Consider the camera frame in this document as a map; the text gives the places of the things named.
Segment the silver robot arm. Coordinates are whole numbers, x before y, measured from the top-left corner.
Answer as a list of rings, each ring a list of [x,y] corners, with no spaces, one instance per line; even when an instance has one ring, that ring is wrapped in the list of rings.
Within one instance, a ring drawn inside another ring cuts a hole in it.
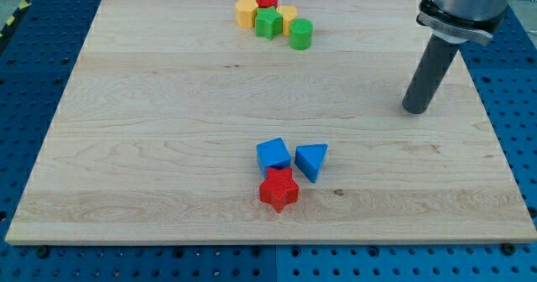
[[[450,44],[488,45],[509,0],[421,0],[416,22]]]

